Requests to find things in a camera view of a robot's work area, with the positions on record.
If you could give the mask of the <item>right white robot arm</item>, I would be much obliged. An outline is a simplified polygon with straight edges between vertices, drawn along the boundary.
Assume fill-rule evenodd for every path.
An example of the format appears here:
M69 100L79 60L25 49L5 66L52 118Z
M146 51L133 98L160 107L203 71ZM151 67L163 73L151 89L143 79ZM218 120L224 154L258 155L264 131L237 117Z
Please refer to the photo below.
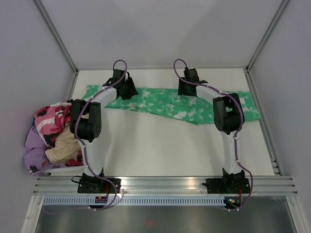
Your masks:
M184 69L184 77L179 77L178 94L195 96L212 104L214 125L221 133L224 146L224 167L222 188L233 192L239 187L239 180L245 177L238 159L239 137L244 115L237 93L225 93L199 80L195 68Z

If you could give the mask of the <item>green tie-dye trousers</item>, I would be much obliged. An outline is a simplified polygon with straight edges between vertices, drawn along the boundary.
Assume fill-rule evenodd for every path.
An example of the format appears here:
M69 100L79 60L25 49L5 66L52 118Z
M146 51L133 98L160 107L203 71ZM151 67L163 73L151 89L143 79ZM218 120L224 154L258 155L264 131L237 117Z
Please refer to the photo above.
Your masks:
M83 100L88 100L102 90L100 85L87 85ZM199 97L180 96L177 89L167 88L137 88L138 95L129 100L118 97L105 108L127 110L161 117L181 120L194 125L214 124L213 106ZM249 91L237 91L245 121L260 119L260 113L255 107Z

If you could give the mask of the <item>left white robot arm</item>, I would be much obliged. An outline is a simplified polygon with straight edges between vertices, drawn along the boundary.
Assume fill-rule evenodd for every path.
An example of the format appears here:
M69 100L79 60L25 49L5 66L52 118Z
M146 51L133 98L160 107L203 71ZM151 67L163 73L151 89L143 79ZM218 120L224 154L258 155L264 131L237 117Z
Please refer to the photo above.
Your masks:
M70 131L82 150L84 175L93 176L89 188L96 193L105 189L104 167L100 161L98 137L102 131L102 110L114 100L129 100L138 95L127 70L114 69L113 75L87 100L75 99L71 106Z

